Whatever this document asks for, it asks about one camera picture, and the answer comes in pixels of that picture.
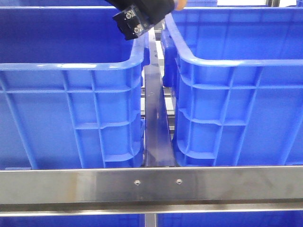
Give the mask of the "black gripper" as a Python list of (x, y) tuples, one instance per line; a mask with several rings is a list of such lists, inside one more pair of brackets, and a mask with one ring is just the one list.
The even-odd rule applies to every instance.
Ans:
[(159, 23), (176, 7), (175, 0), (107, 0), (107, 2), (121, 11), (136, 6), (151, 25)]

